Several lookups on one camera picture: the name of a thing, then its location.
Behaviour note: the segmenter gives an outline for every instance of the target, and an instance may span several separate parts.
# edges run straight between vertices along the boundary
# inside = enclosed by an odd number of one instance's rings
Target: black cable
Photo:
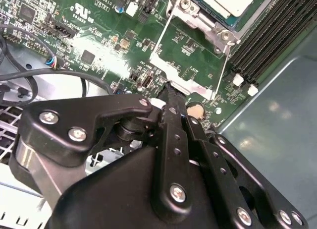
[[[86,84],[86,80],[83,78],[80,78],[81,81],[81,87],[83,89],[83,93],[81,95],[82,98],[85,98],[87,95],[87,84]]]
[[[16,31],[22,32],[22,33],[24,33],[26,35],[29,35],[30,37],[34,38],[39,44],[41,44],[41,46],[45,47],[45,49],[48,51],[48,53],[52,57],[56,56],[55,53],[48,47],[48,45],[46,45],[45,42],[43,42],[40,38],[38,38],[33,33],[29,32],[27,30],[24,30],[23,28],[16,27],[16,26],[13,26],[13,25],[0,24],[0,29],[3,29],[3,28],[16,30]]]
[[[19,71],[20,73],[22,72],[26,72],[27,70],[13,57],[13,55],[11,54],[9,48],[7,48],[6,50],[6,54],[5,56],[7,57],[7,59],[10,61],[10,63],[17,69],[17,71]],[[31,103],[38,95],[39,93],[39,88],[38,88],[38,84],[36,82],[36,80],[30,76],[30,77],[26,77],[25,80],[27,81],[27,83],[29,84],[30,88],[31,88],[31,92],[32,92],[32,97],[29,100],[23,101],[23,102],[13,102],[13,101],[6,101],[3,100],[2,101],[2,105],[4,106],[10,106],[10,107],[23,107],[28,105],[29,103]]]
[[[98,87],[106,90],[109,95],[113,94],[113,90],[111,89],[110,85],[105,83],[101,79],[99,79],[95,76],[86,74],[86,73],[75,72],[75,71],[70,71],[70,70],[53,70],[53,69],[49,69],[49,68],[34,69],[34,70],[29,70],[29,71],[23,72],[23,73],[12,73],[12,74],[0,75],[0,81],[8,81],[8,80],[12,80],[12,79],[25,78],[25,77],[41,75],[41,74],[65,74],[65,75],[72,75],[72,76],[80,77],[80,78],[86,79],[89,82],[94,83]]]

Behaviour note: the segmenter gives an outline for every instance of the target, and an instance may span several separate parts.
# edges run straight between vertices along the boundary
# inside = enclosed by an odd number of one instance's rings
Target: motherboard
[[[208,129],[254,96],[270,66],[316,25],[316,2],[0,0],[0,20],[43,40],[58,67],[97,76],[115,94],[155,98],[178,79],[188,111]],[[28,35],[7,29],[3,36],[47,55]]]

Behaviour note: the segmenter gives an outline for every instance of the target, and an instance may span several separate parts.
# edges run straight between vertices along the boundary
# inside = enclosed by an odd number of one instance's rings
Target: capacitor
[[[123,13],[124,12],[124,7],[116,6],[116,7],[114,7],[114,10],[117,13]]]

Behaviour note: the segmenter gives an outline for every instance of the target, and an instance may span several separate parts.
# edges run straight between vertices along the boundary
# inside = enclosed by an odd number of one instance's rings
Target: white connector
[[[255,94],[257,94],[259,92],[259,90],[258,90],[258,88],[255,86],[255,85],[253,85],[253,84],[251,84],[251,86],[250,86],[250,88],[249,88],[249,90],[248,90],[248,94],[251,96],[251,97],[253,97]]]
[[[235,86],[240,86],[244,81],[244,78],[240,75],[240,74],[236,74],[233,78],[233,81],[232,83],[235,85]]]

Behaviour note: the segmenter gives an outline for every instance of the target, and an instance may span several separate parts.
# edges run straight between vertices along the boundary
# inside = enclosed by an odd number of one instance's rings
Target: silver screw
[[[221,144],[223,145],[226,144],[226,141],[221,136],[218,137],[218,140],[220,141]]]
[[[291,221],[291,219],[289,218],[289,216],[288,216],[288,214],[286,212],[284,212],[283,210],[280,210],[279,214],[280,214],[281,218],[283,219],[283,221],[286,224],[288,224],[288,225],[292,224],[292,221]]]
[[[238,208],[237,213],[244,225],[251,226],[252,220],[246,210],[244,210],[243,208]]]
[[[40,114],[40,120],[42,123],[45,124],[55,124],[58,122],[58,116],[55,113],[52,112],[43,112]]]
[[[197,120],[194,119],[194,118],[192,118],[192,123],[193,123],[193,124],[196,124],[196,125],[198,124]]]
[[[148,104],[148,101],[146,101],[145,99],[140,99],[139,102],[140,102],[140,104],[142,104],[143,106],[149,105],[149,104]]]
[[[176,109],[175,108],[169,108],[169,110],[171,111],[171,113],[173,113],[173,114],[177,114],[177,111],[176,111]]]
[[[87,134],[85,133],[85,131],[78,127],[70,129],[68,132],[68,136],[73,141],[78,141],[78,142],[84,141],[87,138]]]
[[[169,192],[172,198],[178,203],[182,203],[186,199],[184,190],[178,185],[172,185]]]
[[[221,109],[221,108],[216,108],[216,109],[214,110],[214,112],[215,112],[217,115],[219,115],[219,114],[221,114],[222,109]]]
[[[224,32],[221,34],[221,38],[222,38],[224,41],[228,41],[228,40],[229,40],[229,32],[228,32],[228,31],[224,31]]]
[[[190,0],[181,0],[180,7],[182,9],[188,9],[190,7]]]
[[[297,223],[299,225],[303,225],[303,221],[301,220],[301,218],[296,214],[296,213],[292,213],[293,218],[295,219],[295,221],[297,221]]]

